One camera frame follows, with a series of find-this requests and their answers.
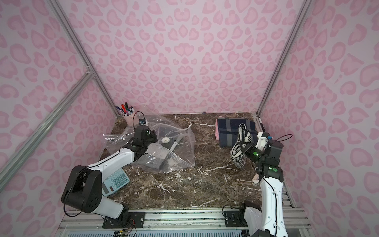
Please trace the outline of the clear plastic vacuum bag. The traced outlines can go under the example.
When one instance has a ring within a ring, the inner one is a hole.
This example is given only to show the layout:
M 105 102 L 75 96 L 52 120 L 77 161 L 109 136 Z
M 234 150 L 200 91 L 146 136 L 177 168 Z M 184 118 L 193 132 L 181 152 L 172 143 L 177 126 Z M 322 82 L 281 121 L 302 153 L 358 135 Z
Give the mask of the clear plastic vacuum bag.
M 182 134 L 184 137 L 175 149 L 175 154 L 177 154 L 183 161 L 181 169 L 186 169 L 193 167 L 195 165 L 194 161 L 194 133 L 191 127 L 181 128 L 179 125 L 173 121 L 159 115 L 138 113 L 135 116 L 138 117 L 138 121 L 141 118 L 145 118 L 148 122 L 147 126 L 156 132 L 158 141 L 157 143 L 150 144 L 147 154 L 141 156 L 138 160 L 134 161 L 130 165 L 140 167 L 145 171 L 154 173 L 163 173 L 159 168 L 163 159 L 161 158 L 162 146 L 159 140 L 163 137 L 176 137 Z M 123 118 L 117 120 L 116 125 L 110 135 L 104 135 L 105 148 L 108 150 L 110 155 L 114 154 L 119 150 L 119 148 L 126 145 L 126 143 L 134 136 L 134 129 L 139 126 L 139 124 L 134 126 L 128 126 Z

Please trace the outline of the black white houndstooth blanket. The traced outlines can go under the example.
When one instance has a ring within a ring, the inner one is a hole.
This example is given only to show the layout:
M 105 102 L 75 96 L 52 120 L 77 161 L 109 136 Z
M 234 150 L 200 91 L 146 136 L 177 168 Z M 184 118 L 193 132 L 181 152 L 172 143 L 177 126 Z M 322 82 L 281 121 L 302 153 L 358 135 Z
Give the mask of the black white houndstooth blanket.
M 237 141 L 231 150 L 231 159 L 237 168 L 243 168 L 246 163 L 246 155 L 242 149 L 253 141 L 253 137 L 245 124 L 238 127 Z

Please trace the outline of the dark blue striped blanket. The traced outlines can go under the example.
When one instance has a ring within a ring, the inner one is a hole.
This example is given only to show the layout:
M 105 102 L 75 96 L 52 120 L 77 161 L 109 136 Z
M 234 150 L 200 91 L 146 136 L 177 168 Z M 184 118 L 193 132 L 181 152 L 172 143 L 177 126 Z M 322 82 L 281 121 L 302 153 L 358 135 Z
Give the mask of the dark blue striped blanket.
M 220 147 L 234 146 L 237 141 L 238 127 L 241 123 L 245 124 L 252 137 L 255 140 L 257 139 L 258 132 L 253 121 L 240 118 L 218 118 Z

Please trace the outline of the pink fluffy blanket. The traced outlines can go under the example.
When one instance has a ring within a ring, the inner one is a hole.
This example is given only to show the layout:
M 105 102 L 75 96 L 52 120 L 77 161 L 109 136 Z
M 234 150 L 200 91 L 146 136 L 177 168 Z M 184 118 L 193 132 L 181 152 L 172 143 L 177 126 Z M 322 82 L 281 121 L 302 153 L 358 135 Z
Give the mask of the pink fluffy blanket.
M 218 127 L 218 119 L 215 119 L 215 139 L 219 141 L 219 127 Z

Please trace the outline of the grey white striped blanket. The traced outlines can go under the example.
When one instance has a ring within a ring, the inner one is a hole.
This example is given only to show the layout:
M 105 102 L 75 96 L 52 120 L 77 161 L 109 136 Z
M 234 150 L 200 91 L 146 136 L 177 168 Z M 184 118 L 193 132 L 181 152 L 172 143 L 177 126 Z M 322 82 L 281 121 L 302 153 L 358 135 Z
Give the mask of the grey white striped blanket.
M 175 170 L 179 170 L 183 164 L 182 159 L 175 154 L 175 149 L 183 139 L 183 135 L 179 134 L 176 137 L 170 138 L 170 142 L 167 144 L 163 144 L 161 139 L 159 140 L 160 145 L 162 146 L 162 151 L 160 153 L 161 158 L 163 159 L 160 169 L 162 172 L 171 172 Z

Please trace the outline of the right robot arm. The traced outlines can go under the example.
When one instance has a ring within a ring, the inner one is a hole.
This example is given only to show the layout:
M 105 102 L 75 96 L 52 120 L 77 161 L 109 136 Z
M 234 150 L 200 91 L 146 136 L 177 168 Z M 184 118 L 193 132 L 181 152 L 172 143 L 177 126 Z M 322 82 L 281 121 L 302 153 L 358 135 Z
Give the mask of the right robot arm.
M 247 205 L 244 220 L 252 237 L 287 237 L 282 191 L 284 174 L 279 167 L 283 144 L 272 138 L 261 147 L 248 145 L 243 150 L 255 165 L 262 192 L 262 207 Z

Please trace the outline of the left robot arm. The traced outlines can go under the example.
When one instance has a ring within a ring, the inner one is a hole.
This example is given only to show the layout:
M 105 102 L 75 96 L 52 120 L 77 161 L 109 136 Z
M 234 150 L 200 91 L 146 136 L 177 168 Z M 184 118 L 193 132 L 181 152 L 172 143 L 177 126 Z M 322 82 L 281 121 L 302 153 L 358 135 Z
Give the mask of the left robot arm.
M 94 213 L 111 219 L 127 219 L 128 208 L 109 199 L 102 193 L 102 184 L 117 170 L 147 154 L 152 143 L 157 143 L 156 132 L 147 125 L 134 129 L 134 136 L 107 158 L 88 165 L 75 166 L 61 196 L 64 206 L 84 213 Z

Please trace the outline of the pink pen holder cup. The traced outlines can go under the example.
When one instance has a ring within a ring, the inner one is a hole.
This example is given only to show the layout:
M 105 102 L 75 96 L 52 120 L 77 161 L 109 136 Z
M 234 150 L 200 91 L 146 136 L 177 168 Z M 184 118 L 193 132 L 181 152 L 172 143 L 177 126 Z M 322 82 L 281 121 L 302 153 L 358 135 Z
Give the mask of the pink pen holder cup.
M 128 126 L 134 126 L 138 124 L 138 117 L 135 116 L 134 113 L 127 113 L 123 115 L 124 120 L 126 121 Z

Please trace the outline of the pink stapler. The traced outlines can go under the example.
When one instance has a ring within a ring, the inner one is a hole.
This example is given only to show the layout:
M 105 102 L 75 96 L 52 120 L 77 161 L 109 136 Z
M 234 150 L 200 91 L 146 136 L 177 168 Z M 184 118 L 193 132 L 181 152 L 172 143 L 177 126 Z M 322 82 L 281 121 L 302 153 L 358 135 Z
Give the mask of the pink stapler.
M 253 184 L 258 184 L 259 183 L 259 175 L 255 174 L 253 179 L 252 179 Z

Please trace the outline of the red marker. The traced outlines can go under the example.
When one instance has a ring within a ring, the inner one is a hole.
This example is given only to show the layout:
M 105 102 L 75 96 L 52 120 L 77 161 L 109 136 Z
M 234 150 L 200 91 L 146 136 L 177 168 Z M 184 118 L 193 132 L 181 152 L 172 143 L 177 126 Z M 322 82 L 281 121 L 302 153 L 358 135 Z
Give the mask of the red marker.
M 127 110 L 126 110 L 124 104 L 121 104 L 121 108 L 122 108 L 123 113 L 126 115 Z

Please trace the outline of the teal calculator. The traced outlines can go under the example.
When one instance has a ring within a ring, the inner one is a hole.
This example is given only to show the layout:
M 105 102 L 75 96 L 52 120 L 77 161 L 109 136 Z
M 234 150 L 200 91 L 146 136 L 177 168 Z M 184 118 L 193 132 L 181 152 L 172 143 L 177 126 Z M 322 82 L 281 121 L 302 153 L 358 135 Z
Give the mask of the teal calculator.
M 115 194 L 119 189 L 126 186 L 130 182 L 129 177 L 126 172 L 120 168 L 113 174 L 111 174 L 102 183 L 102 194 L 103 196 L 111 196 Z

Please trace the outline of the aluminium diagonal brace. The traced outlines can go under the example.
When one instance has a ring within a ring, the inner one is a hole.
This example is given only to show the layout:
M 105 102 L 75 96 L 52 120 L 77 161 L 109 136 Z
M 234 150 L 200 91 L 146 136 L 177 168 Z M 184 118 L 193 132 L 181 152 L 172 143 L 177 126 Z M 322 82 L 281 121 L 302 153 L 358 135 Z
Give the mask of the aluminium diagonal brace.
M 1 191 L 8 185 L 26 160 L 40 145 L 51 129 L 57 124 L 67 109 L 81 94 L 87 84 L 93 79 L 93 72 L 87 71 L 81 80 L 65 95 L 51 113 L 40 123 L 28 139 L 19 146 L 19 149 L 10 157 L 10 160 L 1 170 Z

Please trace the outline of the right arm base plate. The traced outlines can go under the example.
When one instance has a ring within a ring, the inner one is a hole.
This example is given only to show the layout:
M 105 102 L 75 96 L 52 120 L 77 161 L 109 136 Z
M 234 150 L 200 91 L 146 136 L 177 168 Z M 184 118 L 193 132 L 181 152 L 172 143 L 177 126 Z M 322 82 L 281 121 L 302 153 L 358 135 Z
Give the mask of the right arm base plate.
M 224 210 L 223 216 L 226 227 L 247 227 L 247 223 L 242 214 L 237 209 Z

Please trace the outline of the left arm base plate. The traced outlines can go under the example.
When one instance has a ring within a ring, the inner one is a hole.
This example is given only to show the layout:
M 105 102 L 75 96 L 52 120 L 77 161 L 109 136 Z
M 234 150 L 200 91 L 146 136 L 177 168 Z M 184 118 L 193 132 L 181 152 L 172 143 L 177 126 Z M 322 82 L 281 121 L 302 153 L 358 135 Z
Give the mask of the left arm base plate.
M 130 227 L 143 228 L 146 212 L 129 211 L 124 208 L 119 218 L 104 217 L 103 229 L 127 229 Z

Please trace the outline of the aluminium front rail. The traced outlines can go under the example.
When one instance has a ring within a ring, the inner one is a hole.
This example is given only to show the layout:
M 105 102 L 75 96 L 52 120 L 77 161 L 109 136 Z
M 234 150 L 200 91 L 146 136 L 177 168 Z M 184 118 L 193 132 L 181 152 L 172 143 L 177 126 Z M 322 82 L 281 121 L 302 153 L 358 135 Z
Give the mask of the aluminium front rail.
M 222 215 L 220 208 L 133 210 L 135 224 L 124 232 L 130 237 L 247 237 L 247 227 Z M 104 229 L 103 218 L 95 214 L 64 217 L 57 237 L 112 237 L 119 229 Z

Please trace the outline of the aluminium corner post right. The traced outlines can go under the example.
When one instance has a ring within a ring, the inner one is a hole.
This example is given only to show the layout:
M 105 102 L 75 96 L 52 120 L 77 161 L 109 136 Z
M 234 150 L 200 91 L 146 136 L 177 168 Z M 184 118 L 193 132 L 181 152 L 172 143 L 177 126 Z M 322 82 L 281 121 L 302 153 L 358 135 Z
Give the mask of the aluminium corner post right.
M 282 68 L 285 66 L 286 60 L 288 56 L 290 55 L 290 51 L 296 41 L 296 38 L 301 31 L 307 16 L 309 12 L 312 9 L 312 6 L 314 4 L 314 1 L 312 0 L 305 0 L 303 1 L 302 7 L 300 8 L 299 14 L 295 20 L 295 23 L 293 25 L 293 28 L 291 29 L 287 40 L 285 41 L 285 45 L 282 49 L 282 52 L 280 54 L 280 57 L 276 63 L 276 66 L 274 68 L 274 71 L 270 77 L 270 80 L 268 82 L 267 88 L 263 94 L 262 101 L 258 107 L 258 110 L 256 112 L 257 116 L 261 116 L 263 114 L 263 110 L 265 108 L 265 104 L 267 103 L 269 96 L 273 90 L 273 87 L 275 86 L 275 83 L 280 75 L 280 72 Z

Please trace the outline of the aluminium corner post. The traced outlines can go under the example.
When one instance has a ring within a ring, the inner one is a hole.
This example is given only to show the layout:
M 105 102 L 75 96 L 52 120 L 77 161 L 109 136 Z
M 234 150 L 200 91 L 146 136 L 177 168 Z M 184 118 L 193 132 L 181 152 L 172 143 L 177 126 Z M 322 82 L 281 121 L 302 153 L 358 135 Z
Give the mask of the aluminium corner post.
M 65 31 L 66 35 L 68 36 L 69 40 L 71 41 L 76 52 L 79 54 L 79 57 L 84 62 L 87 70 L 94 76 L 94 80 L 95 80 L 97 86 L 99 87 L 100 92 L 102 93 L 105 100 L 107 101 L 107 103 L 111 107 L 113 113 L 115 114 L 115 116 L 119 117 L 120 115 L 119 115 L 118 110 L 115 107 L 113 99 L 111 98 L 110 94 L 106 90 L 104 83 L 102 82 L 98 72 L 96 71 L 93 63 L 91 62 L 87 52 L 84 49 L 83 44 L 81 43 L 81 41 L 80 41 L 79 37 L 77 36 L 75 30 L 73 29 L 73 27 L 69 21 L 69 18 L 67 17 L 66 13 L 62 9 L 62 6 L 60 5 L 59 1 L 48 0 L 46 2 L 49 4 L 52 12 L 56 15 L 58 22 L 60 23 L 61 27 Z
M 312 9 L 312 6 L 314 4 L 314 1 L 312 0 L 305 0 L 303 1 L 302 7 L 300 8 L 299 14 L 295 20 L 295 23 L 293 25 L 293 28 L 291 29 L 287 40 L 285 41 L 285 45 L 282 49 L 282 52 L 280 54 L 280 57 L 276 63 L 276 66 L 274 68 L 274 71 L 270 77 L 270 80 L 268 82 L 267 88 L 263 94 L 262 101 L 258 107 L 258 110 L 256 112 L 257 116 L 261 116 L 263 114 L 263 110 L 265 108 L 265 104 L 267 103 L 269 96 L 273 90 L 273 87 L 275 86 L 275 83 L 280 75 L 280 72 L 282 68 L 285 66 L 286 60 L 288 56 L 290 55 L 290 51 L 296 41 L 296 38 L 301 31 L 307 16 L 309 12 Z

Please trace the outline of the aluminium corner post left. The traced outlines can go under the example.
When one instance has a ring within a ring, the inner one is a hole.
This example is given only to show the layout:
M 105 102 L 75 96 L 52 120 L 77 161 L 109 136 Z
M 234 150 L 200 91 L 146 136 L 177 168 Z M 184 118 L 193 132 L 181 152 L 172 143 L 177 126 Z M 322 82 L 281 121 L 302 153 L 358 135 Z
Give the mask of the aluminium corner post left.
M 95 80 L 97 86 L 99 87 L 100 92 L 102 93 L 105 100 L 107 101 L 107 103 L 111 107 L 113 113 L 115 114 L 115 116 L 119 117 L 120 115 L 119 115 L 118 110 L 115 107 L 113 99 L 111 98 L 110 94 L 106 90 L 104 83 L 102 82 L 98 72 L 96 71 L 93 63 L 91 62 L 87 52 L 84 49 L 83 44 L 81 43 L 81 41 L 80 41 L 79 37 L 77 36 L 75 30 L 73 29 L 73 27 L 69 21 L 69 18 L 67 17 L 66 13 L 62 9 L 62 6 L 60 5 L 59 1 L 48 0 L 46 2 L 49 4 L 52 12 L 56 15 L 58 22 L 60 23 L 61 27 L 65 31 L 66 35 L 68 36 L 69 40 L 71 41 L 76 52 L 79 54 L 79 57 L 84 62 L 87 70 L 94 76 L 94 80 Z

